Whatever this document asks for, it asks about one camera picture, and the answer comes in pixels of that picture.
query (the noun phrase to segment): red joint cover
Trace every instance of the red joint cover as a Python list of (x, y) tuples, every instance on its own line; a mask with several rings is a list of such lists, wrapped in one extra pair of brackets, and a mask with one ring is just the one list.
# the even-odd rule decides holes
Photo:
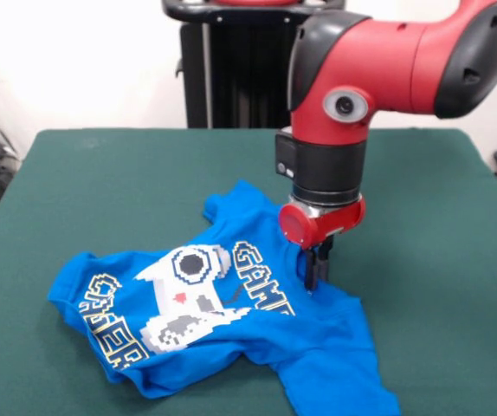
[(365, 211), (364, 198), (317, 218), (308, 217), (298, 205), (287, 204), (280, 210), (280, 227), (287, 240), (309, 249), (332, 234), (356, 227), (364, 219)]

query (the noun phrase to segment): printed graphic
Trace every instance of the printed graphic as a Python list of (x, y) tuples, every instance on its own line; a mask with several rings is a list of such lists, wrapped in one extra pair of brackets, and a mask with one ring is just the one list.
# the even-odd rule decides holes
[(243, 281), (248, 297), (256, 299), (255, 308), (294, 315), (293, 308), (280, 284), (272, 279), (271, 269), (262, 264), (260, 251), (247, 241), (240, 241), (233, 249), (237, 275)]
[(178, 351), (245, 316), (249, 308), (224, 308), (214, 288), (230, 267), (229, 253), (219, 245), (190, 245), (137, 274), (135, 279), (153, 283), (160, 313), (141, 329), (145, 346), (157, 354)]
[(148, 358), (148, 353), (127, 326), (123, 316), (108, 312), (121, 284), (114, 276), (95, 275), (91, 279), (84, 302), (79, 304), (81, 316), (99, 343), (106, 360), (118, 370)]

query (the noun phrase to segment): green table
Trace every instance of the green table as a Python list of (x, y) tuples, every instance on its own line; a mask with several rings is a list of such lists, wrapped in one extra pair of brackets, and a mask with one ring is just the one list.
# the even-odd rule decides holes
[[(384, 384), (404, 414), (497, 415), (496, 180), (455, 130), (374, 131), (366, 157), (368, 215), (338, 238), (331, 275), (363, 301)], [(0, 204), (0, 415), (292, 414), (246, 360), (165, 400), (111, 385), (46, 301), (79, 251), (188, 241), (205, 198), (238, 179), (286, 200), (274, 132), (41, 133)]]

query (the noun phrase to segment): white circle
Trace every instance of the white circle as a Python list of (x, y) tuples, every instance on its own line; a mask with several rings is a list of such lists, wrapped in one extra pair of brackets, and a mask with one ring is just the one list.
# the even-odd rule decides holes
[[(354, 109), (350, 114), (341, 114), (337, 111), (337, 101), (340, 98), (346, 97), (352, 101)], [(368, 101), (356, 91), (350, 89), (336, 89), (329, 93), (324, 99), (324, 110), (327, 115), (341, 123), (356, 123), (361, 121), (368, 114)]]

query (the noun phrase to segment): black circle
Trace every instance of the black circle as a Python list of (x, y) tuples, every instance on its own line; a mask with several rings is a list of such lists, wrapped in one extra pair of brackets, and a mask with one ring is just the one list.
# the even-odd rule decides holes
[(179, 262), (179, 269), (186, 275), (196, 275), (204, 267), (203, 259), (196, 254), (189, 254)]
[(340, 97), (335, 102), (335, 109), (339, 114), (348, 115), (354, 111), (354, 101), (349, 97)]

